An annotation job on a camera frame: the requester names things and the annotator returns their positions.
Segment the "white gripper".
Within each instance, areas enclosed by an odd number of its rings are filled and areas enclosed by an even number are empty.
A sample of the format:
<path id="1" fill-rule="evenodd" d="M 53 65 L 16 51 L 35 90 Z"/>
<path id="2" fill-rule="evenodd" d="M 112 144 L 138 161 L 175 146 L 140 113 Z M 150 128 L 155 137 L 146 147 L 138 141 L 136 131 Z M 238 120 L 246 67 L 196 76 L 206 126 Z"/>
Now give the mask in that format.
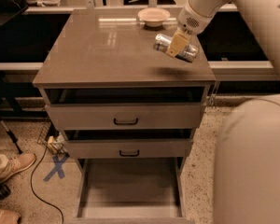
<path id="1" fill-rule="evenodd" d="M 213 10 L 205 5 L 194 5 L 188 1 L 178 15 L 178 26 L 166 53 L 175 57 L 189 43 L 190 35 L 198 35 L 204 31 L 213 19 Z"/>

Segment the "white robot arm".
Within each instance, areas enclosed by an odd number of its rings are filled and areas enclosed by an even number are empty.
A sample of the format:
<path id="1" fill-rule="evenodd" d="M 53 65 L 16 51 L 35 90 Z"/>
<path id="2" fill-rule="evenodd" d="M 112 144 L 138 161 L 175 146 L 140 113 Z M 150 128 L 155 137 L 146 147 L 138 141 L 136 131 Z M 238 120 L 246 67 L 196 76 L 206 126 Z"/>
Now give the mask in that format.
<path id="1" fill-rule="evenodd" d="M 176 56 L 233 2 L 280 78 L 280 0 L 188 0 L 168 48 Z M 216 145 L 214 224 L 280 224 L 280 94 L 239 105 Z"/>

